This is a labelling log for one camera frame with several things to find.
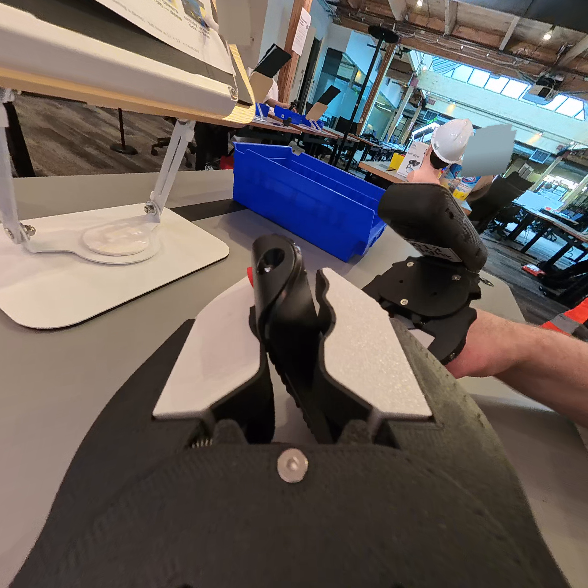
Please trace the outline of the long wooden work table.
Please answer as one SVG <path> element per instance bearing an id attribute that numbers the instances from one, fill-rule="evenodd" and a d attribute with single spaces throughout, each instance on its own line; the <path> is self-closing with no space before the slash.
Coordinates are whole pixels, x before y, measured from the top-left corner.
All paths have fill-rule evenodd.
<path id="1" fill-rule="evenodd" d="M 359 164 L 359 167 L 366 173 L 365 180 L 373 180 L 378 186 L 382 184 L 383 187 L 388 187 L 390 184 L 404 185 L 411 183 L 406 177 L 400 175 L 398 171 L 388 170 L 389 164 L 390 162 L 388 161 L 364 161 Z M 433 173 L 436 174 L 435 179 L 437 183 L 439 183 L 439 178 L 442 172 L 433 171 Z M 449 193 L 449 195 L 452 196 L 453 200 L 461 207 L 467 217 L 472 213 L 470 205 L 465 200 L 458 199 L 451 193 Z"/>

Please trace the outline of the wooden board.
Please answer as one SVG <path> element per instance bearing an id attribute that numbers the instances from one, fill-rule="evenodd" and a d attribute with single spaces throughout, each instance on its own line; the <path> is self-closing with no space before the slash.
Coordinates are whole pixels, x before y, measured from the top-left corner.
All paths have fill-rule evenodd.
<path id="1" fill-rule="evenodd" d="M 214 115 L 195 107 L 180 107 L 170 102 L 138 98 L 5 67 L 1 67 L 1 86 L 55 99 L 83 102 L 97 107 L 113 109 L 120 107 L 128 112 L 172 116 L 177 119 L 206 122 L 231 128 L 242 128 L 252 124 L 256 113 L 254 104 L 246 105 L 237 101 L 230 114 L 226 116 Z"/>

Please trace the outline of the black remote control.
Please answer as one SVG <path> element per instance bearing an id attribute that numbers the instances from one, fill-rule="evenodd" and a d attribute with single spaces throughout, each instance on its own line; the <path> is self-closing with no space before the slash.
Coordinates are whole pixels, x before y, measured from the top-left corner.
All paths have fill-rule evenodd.
<path id="1" fill-rule="evenodd" d="M 334 439 L 313 390 L 320 341 L 318 315 L 300 248 L 269 234 L 252 244 L 256 333 L 313 437 Z"/>

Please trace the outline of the printed instruction sheet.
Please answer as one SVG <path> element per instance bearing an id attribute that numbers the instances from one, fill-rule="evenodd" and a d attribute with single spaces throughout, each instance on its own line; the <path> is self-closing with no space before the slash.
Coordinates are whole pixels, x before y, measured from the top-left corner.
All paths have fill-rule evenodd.
<path id="1" fill-rule="evenodd" d="M 199 1 L 99 1 L 143 31 L 201 61 L 225 48 Z"/>

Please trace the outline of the black backing panel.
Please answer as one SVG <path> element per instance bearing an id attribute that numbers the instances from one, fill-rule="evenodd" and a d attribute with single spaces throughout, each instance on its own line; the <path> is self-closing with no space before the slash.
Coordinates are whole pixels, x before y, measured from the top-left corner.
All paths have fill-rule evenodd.
<path id="1" fill-rule="evenodd" d="M 124 49 L 190 74 L 226 83 L 238 91 L 238 103 L 254 102 L 243 76 L 233 63 L 234 76 L 208 65 L 201 57 L 188 55 L 98 1 L 4 1 L 51 25 L 80 33 L 113 47 Z"/>

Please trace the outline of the black floor pole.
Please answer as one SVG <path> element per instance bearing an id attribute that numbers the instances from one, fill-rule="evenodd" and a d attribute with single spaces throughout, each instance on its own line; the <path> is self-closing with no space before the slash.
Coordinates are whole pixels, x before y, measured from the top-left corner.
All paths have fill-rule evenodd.
<path id="1" fill-rule="evenodd" d="M 358 131 L 362 130 L 365 120 L 367 120 L 367 118 L 369 117 L 369 113 L 371 111 L 373 103 L 378 95 L 379 88 L 382 83 L 382 79 L 385 77 L 385 74 L 387 73 L 387 71 L 390 67 L 389 65 L 392 62 L 393 55 L 394 55 L 395 50 L 396 50 L 398 43 L 400 41 L 400 37 L 392 30 L 392 28 L 388 28 L 383 25 L 370 25 L 368 27 L 368 34 L 372 38 L 374 38 L 377 41 L 377 43 L 376 43 L 376 47 L 375 47 L 369 68 L 365 74 L 364 81 L 362 83 L 361 89 L 360 89 L 359 94 L 357 96 L 356 104 L 353 108 L 351 116 L 349 117 L 349 121 L 348 121 L 347 125 L 345 126 L 345 132 L 343 134 L 343 137 L 338 142 L 337 148 L 334 150 L 333 155 L 329 160 L 329 163 L 335 167 L 337 167 L 337 164 L 339 162 L 339 159 L 341 158 L 345 144 L 348 141 L 348 137 L 350 135 L 352 125 L 355 121 L 357 111 L 359 110 L 361 101 L 364 97 L 366 87 L 368 85 L 368 82 L 370 81 L 371 73 L 374 70 L 377 58 L 381 54 L 382 46 L 386 45 L 386 51 L 385 51 L 383 60 L 379 66 L 376 80 L 372 84 L 371 92 L 366 100 L 366 105 L 362 111 L 360 118 L 359 118 L 359 121 L 357 124 Z"/>

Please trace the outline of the white paper notice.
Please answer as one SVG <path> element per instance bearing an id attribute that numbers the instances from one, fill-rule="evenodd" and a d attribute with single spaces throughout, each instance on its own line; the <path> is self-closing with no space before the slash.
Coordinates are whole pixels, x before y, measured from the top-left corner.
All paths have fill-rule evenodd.
<path id="1" fill-rule="evenodd" d="M 303 7 L 300 11 L 298 25 L 292 42 L 292 51 L 298 56 L 302 56 L 303 54 L 306 37 L 311 27 L 311 20 L 310 13 Z"/>

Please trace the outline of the small blue storage bin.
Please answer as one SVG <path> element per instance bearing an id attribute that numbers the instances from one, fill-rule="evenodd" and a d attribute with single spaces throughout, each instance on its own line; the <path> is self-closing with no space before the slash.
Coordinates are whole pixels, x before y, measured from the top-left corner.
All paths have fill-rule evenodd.
<path id="1" fill-rule="evenodd" d="M 281 121 L 284 125 L 298 125 L 312 130 L 322 131 L 324 128 L 324 121 L 311 121 L 304 115 L 297 114 L 290 109 L 282 107 L 270 107 L 267 104 L 255 103 L 256 117 L 263 119 L 273 119 Z"/>

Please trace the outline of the black swivel chair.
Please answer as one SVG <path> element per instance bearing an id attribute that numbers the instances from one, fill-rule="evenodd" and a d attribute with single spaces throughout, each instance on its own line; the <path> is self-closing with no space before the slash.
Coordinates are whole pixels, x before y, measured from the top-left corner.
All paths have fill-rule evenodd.
<path id="1" fill-rule="evenodd" d="M 471 212 L 469 220 L 478 234 L 482 234 L 496 215 L 532 186 L 533 182 L 523 179 L 517 172 L 508 177 L 498 176 L 489 186 L 482 188 L 482 195 L 468 200 Z"/>

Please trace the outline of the orange reflective vest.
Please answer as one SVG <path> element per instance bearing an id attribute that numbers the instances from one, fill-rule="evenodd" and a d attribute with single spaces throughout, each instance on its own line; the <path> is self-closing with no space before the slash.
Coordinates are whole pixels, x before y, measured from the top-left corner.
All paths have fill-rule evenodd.
<path id="1" fill-rule="evenodd" d="M 587 342 L 587 298 L 570 310 L 548 320 L 541 325 L 541 328 Z"/>

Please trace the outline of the person's right forearm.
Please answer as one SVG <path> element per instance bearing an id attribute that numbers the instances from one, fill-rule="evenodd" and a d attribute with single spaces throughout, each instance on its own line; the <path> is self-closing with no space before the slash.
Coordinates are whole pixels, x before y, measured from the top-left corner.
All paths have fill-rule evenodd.
<path id="1" fill-rule="evenodd" d="M 586 342 L 479 310 L 446 368 L 457 379 L 495 377 L 587 428 Z"/>

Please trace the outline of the blue plastic bin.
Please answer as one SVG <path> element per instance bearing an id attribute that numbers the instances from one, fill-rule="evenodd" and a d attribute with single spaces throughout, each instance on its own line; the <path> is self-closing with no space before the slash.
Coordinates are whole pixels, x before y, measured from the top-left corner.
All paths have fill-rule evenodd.
<path id="1" fill-rule="evenodd" d="M 348 262 L 363 256 L 386 223 L 384 190 L 289 146 L 236 143 L 233 199 L 298 237 Z"/>

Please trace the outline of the white metal document stand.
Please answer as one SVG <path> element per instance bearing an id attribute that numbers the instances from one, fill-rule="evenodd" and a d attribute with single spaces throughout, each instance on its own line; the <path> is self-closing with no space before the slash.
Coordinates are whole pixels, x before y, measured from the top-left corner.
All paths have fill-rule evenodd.
<path id="1" fill-rule="evenodd" d="M 219 33 L 216 10 L 203 3 Z M 225 48 L 204 62 L 230 76 L 235 62 L 250 93 L 236 47 L 221 40 Z M 239 99 L 226 83 L 51 25 L 4 2 L 1 67 L 221 116 Z M 13 91 L 1 86 L 1 310 L 12 321 L 32 329 L 73 326 L 227 257 L 223 241 L 166 207 L 193 120 L 176 119 L 145 202 L 20 220 L 6 139 L 5 102 Z"/>

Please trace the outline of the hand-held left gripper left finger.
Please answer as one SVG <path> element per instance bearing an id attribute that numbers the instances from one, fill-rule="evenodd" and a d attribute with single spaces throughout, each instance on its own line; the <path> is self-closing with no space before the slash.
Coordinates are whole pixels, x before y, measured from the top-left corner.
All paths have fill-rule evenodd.
<path id="1" fill-rule="evenodd" d="M 198 313 L 152 416 L 196 418 L 209 430 L 221 420 L 234 420 L 249 443 L 270 443 L 275 401 L 254 323 L 254 287 L 246 276 Z"/>

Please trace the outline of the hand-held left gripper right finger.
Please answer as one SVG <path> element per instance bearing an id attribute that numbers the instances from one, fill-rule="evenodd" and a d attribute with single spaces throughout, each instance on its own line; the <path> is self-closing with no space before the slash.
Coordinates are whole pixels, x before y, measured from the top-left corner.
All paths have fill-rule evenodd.
<path id="1" fill-rule="evenodd" d="M 369 440 L 387 422 L 433 424 L 433 411 L 392 320 L 334 269 L 317 270 L 320 327 L 315 394 L 334 442 L 359 421 Z"/>

